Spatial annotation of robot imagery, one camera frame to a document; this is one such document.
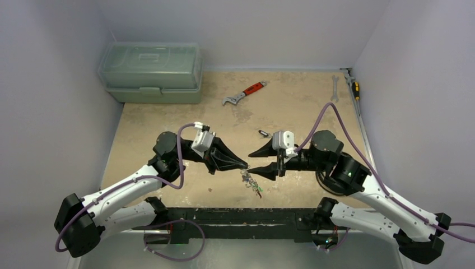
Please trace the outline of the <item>large perforated metal keyring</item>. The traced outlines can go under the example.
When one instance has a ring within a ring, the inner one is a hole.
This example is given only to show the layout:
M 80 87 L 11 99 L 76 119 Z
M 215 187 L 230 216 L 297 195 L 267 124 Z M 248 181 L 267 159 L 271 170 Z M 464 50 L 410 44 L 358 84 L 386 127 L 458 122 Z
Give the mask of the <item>large perforated metal keyring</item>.
M 258 191 L 260 187 L 255 179 L 252 178 L 250 173 L 242 169 L 240 171 L 242 182 L 245 184 L 247 188 L 250 188 L 260 199 L 262 199 L 262 192 Z

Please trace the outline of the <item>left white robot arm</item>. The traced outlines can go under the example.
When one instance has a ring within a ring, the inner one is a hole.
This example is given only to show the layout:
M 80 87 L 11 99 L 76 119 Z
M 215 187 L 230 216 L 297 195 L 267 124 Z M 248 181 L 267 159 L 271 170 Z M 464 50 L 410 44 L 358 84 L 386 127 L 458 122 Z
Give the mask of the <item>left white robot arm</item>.
M 163 132 L 153 151 L 152 159 L 125 179 L 83 197 L 72 193 L 63 199 L 54 222 L 58 232 L 56 252 L 80 257 L 102 239 L 123 230 L 164 227 L 167 214 L 159 199 L 146 199 L 131 208 L 128 204 L 163 187 L 182 189 L 185 160 L 204 164 L 210 174 L 248 168 L 248 163 L 207 127 L 200 129 L 193 140 L 182 139 L 180 133 Z

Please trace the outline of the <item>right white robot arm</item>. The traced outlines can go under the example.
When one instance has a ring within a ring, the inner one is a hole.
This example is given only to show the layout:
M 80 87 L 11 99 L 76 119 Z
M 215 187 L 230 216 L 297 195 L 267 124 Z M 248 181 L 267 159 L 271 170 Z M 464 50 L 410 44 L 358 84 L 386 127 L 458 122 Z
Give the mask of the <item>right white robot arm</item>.
M 373 172 L 343 151 L 343 142 L 329 130 L 313 134 L 306 149 L 297 150 L 294 134 L 278 131 L 251 157 L 276 157 L 267 166 L 252 168 L 252 174 L 269 180 L 287 171 L 313 171 L 322 188 L 334 194 L 324 197 L 313 216 L 303 217 L 306 225 L 317 229 L 336 226 L 353 228 L 395 245 L 410 260 L 427 265 L 443 252 L 442 235 L 451 219 L 444 213 L 433 214 L 392 193 L 380 184 Z M 339 202 L 336 197 L 351 197 L 368 205 L 357 209 Z

